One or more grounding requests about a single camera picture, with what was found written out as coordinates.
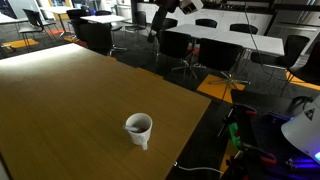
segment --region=paper cup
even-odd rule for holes
[[[144,113],[136,113],[131,115],[127,121],[127,126],[141,129],[140,132],[129,131],[131,140],[136,145],[141,145],[143,150],[148,149],[148,140],[150,139],[150,133],[152,128],[152,119],[149,115]]]

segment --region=blue light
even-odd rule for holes
[[[317,160],[320,161],[320,152],[318,152],[316,155],[314,155],[314,157],[316,157]]]

